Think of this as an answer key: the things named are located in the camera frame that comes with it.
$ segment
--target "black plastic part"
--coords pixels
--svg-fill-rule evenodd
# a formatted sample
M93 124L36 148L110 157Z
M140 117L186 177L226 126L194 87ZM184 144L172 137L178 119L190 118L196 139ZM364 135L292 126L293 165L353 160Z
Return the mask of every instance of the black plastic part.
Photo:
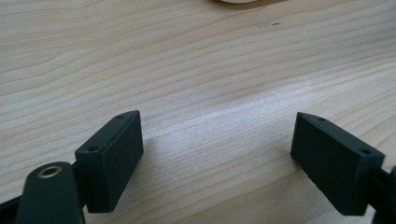
M55 162L30 173L22 196L0 204L0 223L83 224L85 204L110 212L142 154L139 111L120 114L76 151L73 165Z
M76 151L89 182L90 213L111 212L143 155L139 111L116 116Z
M374 224L396 223L396 167L390 174L381 171L373 176L366 197L376 210Z
M27 176L16 223L85 223L69 163L50 163Z
M9 200L0 204L0 223L13 224L18 213L21 197Z
M345 216L362 216L369 180L385 155L326 119L298 113L291 156Z

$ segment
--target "wooden table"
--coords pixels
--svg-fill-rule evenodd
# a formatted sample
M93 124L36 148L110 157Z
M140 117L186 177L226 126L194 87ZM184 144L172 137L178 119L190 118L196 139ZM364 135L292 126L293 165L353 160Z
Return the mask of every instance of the wooden table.
M113 116L145 155L87 223L371 223L290 158L297 111L396 164L396 1L2 1L0 202Z

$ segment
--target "wood grain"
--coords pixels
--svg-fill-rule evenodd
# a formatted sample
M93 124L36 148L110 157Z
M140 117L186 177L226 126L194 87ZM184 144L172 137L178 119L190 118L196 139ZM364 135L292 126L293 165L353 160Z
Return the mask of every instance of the wood grain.
M370 223L342 217L290 158L297 111L396 164L396 2L2 1L0 202L113 116L145 155L88 223Z

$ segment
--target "small hole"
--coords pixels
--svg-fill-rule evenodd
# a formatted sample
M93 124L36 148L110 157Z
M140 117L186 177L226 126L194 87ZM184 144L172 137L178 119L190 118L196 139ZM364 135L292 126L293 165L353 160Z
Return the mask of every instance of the small hole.
M60 166L51 166L48 167L42 171L40 171L40 173L38 173L38 177L40 178L50 178L53 177L57 174L59 174L62 171L62 167Z
M360 149L360 152L362 152L362 153L364 153L364 154L366 154L366 155L371 154L371 151L370 151L370 150L364 149L364 148Z
M99 150L99 147L89 147L88 150L90 152L95 152L95 151Z

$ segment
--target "black plastic block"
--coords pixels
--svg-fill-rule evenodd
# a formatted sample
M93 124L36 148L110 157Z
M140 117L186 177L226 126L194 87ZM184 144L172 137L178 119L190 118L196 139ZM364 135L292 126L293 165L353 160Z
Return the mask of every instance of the black plastic block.
M345 216L362 216L369 177L385 155L326 119L298 113L291 156Z
M89 180L90 213L114 210L142 155L139 111L116 116L76 151L78 169Z

